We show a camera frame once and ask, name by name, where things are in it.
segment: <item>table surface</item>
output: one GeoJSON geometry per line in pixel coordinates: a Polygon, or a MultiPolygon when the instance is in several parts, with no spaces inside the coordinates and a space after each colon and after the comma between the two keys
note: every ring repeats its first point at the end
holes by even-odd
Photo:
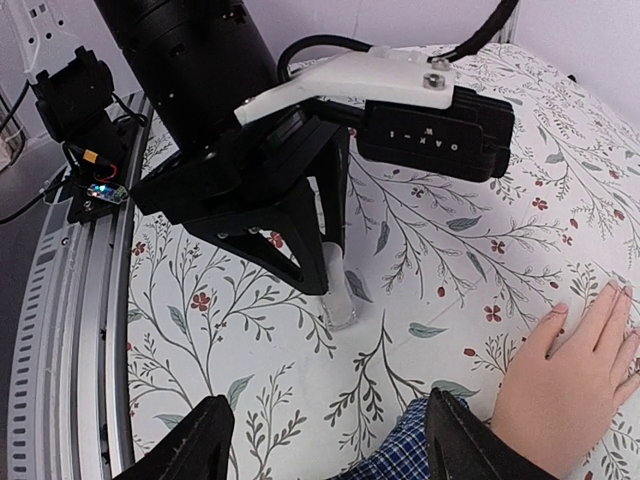
{"type": "MultiPolygon", "coordinates": [[[[201,398],[226,394],[229,478],[329,477],[375,450],[434,385],[490,419],[509,362],[552,304],[571,305],[561,342],[610,278],[640,284],[640,136],[519,47],[489,46],[456,69],[461,85],[513,103],[509,172],[470,184],[369,162],[353,144],[346,266],[360,321],[347,330],[327,331],[315,298],[136,213],[138,457],[201,398]]],[[[145,171],[175,150],[156,119],[145,171]]],[[[640,395],[571,478],[640,478],[639,412],[640,395]]]]}

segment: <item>floral tablecloth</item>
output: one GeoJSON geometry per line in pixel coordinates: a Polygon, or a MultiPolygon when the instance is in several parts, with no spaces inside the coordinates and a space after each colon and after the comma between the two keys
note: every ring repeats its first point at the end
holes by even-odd
{"type": "MultiPolygon", "coordinates": [[[[229,478],[329,477],[433,385],[490,420],[509,362],[553,303],[572,306],[562,340],[608,279],[640,285],[638,133],[519,47],[492,45],[456,69],[461,85],[514,105],[509,172],[475,185],[369,162],[354,144],[346,265],[360,321],[349,329],[330,333],[317,299],[138,212],[128,345],[138,457],[202,397],[226,394],[229,478]]],[[[145,171],[175,148],[156,120],[145,171]]],[[[571,478],[640,478],[639,413],[640,395],[571,478]]]]}

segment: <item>white bracket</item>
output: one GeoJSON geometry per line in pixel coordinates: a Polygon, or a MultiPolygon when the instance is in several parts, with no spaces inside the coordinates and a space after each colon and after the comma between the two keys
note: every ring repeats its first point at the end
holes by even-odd
{"type": "Polygon", "coordinates": [[[374,47],[349,52],[304,69],[291,81],[268,90],[236,109],[242,125],[313,97],[355,97],[418,107],[447,109],[453,102],[455,72],[434,65],[417,51],[374,47]],[[437,75],[438,86],[429,77],[437,75]]]}
{"type": "Polygon", "coordinates": [[[81,43],[55,0],[6,0],[6,6],[29,83],[36,84],[45,70],[54,75],[75,58],[81,43]]]}

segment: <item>human hand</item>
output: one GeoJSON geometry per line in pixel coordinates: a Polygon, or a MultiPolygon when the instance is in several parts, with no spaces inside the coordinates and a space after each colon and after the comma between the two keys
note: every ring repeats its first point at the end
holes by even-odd
{"type": "Polygon", "coordinates": [[[573,336],[549,356],[569,308],[540,320],[509,366],[491,430],[509,447],[564,478],[606,434],[618,408],[640,388],[628,369],[640,331],[625,340],[632,290],[609,283],[573,336]]]}

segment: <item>plaid sleeve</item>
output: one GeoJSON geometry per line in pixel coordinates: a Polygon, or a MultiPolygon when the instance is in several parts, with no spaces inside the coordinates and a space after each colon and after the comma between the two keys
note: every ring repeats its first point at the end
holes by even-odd
{"type": "Polygon", "coordinates": [[[425,480],[429,478],[425,415],[428,398],[411,402],[382,446],[333,480],[425,480]]]}

